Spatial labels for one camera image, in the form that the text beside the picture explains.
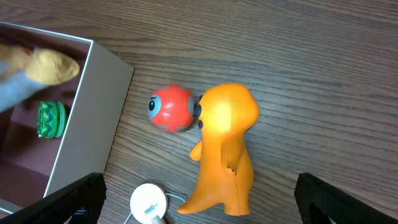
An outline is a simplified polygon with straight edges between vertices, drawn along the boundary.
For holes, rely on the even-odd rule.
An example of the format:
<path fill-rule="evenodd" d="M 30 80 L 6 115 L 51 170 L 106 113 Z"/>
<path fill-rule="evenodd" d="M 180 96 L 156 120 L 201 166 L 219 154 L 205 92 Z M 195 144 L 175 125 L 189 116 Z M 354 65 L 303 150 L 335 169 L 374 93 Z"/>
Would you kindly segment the orange dinosaur figure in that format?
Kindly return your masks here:
<path fill-rule="evenodd" d="M 227 215 L 247 215 L 254 169 L 244 134 L 259 119 L 259 105 L 247 87 L 224 83 L 204 92 L 195 113 L 201 140 L 189 153 L 200 163 L 198 182 L 178 213 L 192 214 L 218 203 Z"/>

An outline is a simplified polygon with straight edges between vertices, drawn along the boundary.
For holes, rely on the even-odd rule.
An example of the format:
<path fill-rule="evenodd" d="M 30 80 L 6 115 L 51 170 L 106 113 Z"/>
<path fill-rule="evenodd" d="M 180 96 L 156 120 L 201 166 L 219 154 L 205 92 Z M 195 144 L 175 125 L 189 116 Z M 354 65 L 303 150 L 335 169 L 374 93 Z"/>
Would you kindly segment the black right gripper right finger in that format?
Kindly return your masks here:
<path fill-rule="evenodd" d="M 310 173 L 298 175 L 294 196 L 304 224 L 397 224 L 397 219 Z"/>

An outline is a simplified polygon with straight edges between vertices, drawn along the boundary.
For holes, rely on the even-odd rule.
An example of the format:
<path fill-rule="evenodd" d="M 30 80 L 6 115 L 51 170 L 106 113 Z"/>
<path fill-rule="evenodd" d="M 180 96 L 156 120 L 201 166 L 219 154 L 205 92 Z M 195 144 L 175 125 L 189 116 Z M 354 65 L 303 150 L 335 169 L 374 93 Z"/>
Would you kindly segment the white plush duck toy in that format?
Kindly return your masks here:
<path fill-rule="evenodd" d="M 52 49 L 1 45 L 1 111 L 6 111 L 49 86 L 75 78 L 80 66 Z"/>

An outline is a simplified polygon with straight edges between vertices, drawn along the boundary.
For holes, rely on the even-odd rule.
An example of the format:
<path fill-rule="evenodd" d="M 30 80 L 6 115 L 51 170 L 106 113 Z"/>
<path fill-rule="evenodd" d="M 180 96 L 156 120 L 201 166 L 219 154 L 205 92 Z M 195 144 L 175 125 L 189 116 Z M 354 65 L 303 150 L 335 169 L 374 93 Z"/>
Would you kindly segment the green plastic spinning top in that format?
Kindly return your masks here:
<path fill-rule="evenodd" d="M 67 123 L 67 112 L 59 101 L 41 101 L 37 110 L 37 135 L 39 138 L 59 138 Z"/>

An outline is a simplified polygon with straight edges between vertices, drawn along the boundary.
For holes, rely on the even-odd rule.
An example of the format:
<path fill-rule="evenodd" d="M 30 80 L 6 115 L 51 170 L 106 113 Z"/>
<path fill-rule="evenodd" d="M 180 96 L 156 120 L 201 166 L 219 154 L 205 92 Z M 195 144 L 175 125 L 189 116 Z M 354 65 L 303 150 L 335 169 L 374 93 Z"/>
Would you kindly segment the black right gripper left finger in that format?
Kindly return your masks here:
<path fill-rule="evenodd" d="M 1 219 L 1 224 L 96 224 L 106 200 L 102 173 L 93 172 Z"/>

